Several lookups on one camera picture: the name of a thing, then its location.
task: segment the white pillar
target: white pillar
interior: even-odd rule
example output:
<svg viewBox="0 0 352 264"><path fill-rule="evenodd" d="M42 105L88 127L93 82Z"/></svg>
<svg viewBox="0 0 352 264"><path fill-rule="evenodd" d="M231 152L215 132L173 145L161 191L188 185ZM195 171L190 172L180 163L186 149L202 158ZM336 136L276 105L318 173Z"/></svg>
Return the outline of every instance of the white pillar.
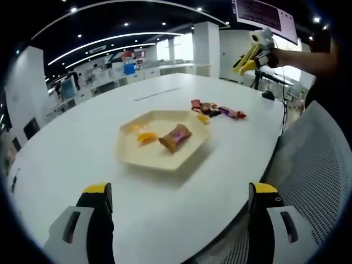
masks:
<svg viewBox="0 0 352 264"><path fill-rule="evenodd" d="M43 128L49 111L41 49L29 46L18 56L9 72L5 95L13 131L23 147L28 141L23 128L32 118Z"/></svg>
<svg viewBox="0 0 352 264"><path fill-rule="evenodd" d="M170 61L175 60L175 45L174 45L174 39L169 38L169 53L170 53Z"/></svg>
<svg viewBox="0 0 352 264"><path fill-rule="evenodd" d="M211 22L194 25L193 34L194 62L208 64L210 77L219 78L220 72L220 37L219 26Z"/></svg>

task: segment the black cable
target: black cable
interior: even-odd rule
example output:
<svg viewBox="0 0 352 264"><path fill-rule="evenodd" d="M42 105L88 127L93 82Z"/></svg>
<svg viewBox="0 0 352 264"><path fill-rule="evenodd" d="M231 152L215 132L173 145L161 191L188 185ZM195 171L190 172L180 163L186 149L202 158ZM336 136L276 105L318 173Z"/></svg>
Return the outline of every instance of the black cable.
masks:
<svg viewBox="0 0 352 264"><path fill-rule="evenodd" d="M273 39L276 48L279 48L277 45L276 41ZM284 115L282 116L282 129L281 129L281 134L284 133L285 128L286 128L286 123L287 123L287 117L288 117L288 110L287 110L287 104L285 103L285 71L284 67L282 67L282 74L283 74L283 83L282 83L282 104L284 105Z"/></svg>

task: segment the hexagonal tray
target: hexagonal tray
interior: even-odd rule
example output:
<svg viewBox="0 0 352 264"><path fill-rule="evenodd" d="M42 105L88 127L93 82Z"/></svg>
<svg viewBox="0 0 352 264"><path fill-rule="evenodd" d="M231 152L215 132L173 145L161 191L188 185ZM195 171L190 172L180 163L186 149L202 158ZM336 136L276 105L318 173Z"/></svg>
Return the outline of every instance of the hexagonal tray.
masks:
<svg viewBox="0 0 352 264"><path fill-rule="evenodd" d="M140 146L137 135L131 130L135 125L148 124L150 131L161 138L177 124L184 124L192 136L170 153L158 140ZM121 162L164 171L178 169L208 138L208 128L191 111L150 111L120 127L117 156Z"/></svg>

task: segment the desk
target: desk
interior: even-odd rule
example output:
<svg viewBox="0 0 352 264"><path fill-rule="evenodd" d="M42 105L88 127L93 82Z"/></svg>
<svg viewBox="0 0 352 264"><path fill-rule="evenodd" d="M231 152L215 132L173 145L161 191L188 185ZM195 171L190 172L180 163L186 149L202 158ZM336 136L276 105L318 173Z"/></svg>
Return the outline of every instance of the desk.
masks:
<svg viewBox="0 0 352 264"><path fill-rule="evenodd" d="M178 88L140 101L136 96ZM152 109L190 109L200 99L241 110L247 120L211 120L211 138L175 175L116 160L119 127ZM112 184L114 241L119 264L180 264L210 243L248 200L281 132L283 105L248 87L171 74L120 87L88 100L41 129L18 153L12 200L39 246L49 226L90 184Z"/></svg>

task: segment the screen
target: screen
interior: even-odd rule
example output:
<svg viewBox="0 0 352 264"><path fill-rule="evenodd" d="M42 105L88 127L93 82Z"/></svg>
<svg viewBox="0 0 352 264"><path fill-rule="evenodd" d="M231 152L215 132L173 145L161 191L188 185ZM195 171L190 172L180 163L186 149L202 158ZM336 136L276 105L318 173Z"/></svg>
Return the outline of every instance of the screen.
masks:
<svg viewBox="0 0 352 264"><path fill-rule="evenodd" d="M232 0L232 11L237 21L271 31L297 45L293 16L272 5L257 0Z"/></svg>

